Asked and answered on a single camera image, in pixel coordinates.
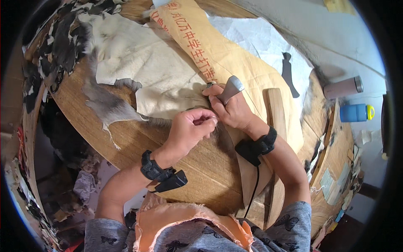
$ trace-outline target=right hand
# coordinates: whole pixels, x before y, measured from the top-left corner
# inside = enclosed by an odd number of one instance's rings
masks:
[[[246,131],[255,115],[252,113],[245,98],[241,92],[237,93],[228,100],[224,106],[222,102],[216,97],[221,94],[224,89],[214,84],[210,88],[204,90],[202,94],[208,96],[211,107],[214,109],[220,120],[232,128],[237,128]]]

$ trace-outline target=orange fabric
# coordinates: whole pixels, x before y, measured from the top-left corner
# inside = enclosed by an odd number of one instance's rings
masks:
[[[252,251],[253,235],[249,225],[242,226],[233,216],[216,215],[205,206],[192,203],[166,203],[161,197],[148,193],[136,216],[135,252],[153,252],[157,237],[168,227],[194,219],[205,219],[226,233],[231,240],[245,249]]]

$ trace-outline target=metal lid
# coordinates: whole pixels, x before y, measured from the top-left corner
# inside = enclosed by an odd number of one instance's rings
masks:
[[[357,89],[358,93],[364,92],[364,87],[362,86],[361,77],[355,76],[354,77],[355,88]]]

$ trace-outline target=butterfly print shirt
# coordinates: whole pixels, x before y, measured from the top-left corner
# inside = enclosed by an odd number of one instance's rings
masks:
[[[308,252],[311,241],[311,206],[294,202],[280,214],[273,226],[261,230],[247,219],[254,235],[254,252]],[[94,219],[85,227],[84,251],[131,252],[135,241],[134,226],[128,229],[118,221]],[[155,252],[245,252],[212,223],[193,220],[166,228],[157,238]]]

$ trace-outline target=water bottle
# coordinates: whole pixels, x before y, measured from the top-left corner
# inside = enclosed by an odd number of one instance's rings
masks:
[[[340,108],[340,120],[342,123],[364,122],[371,120],[374,115],[374,107],[365,103],[345,105]]]

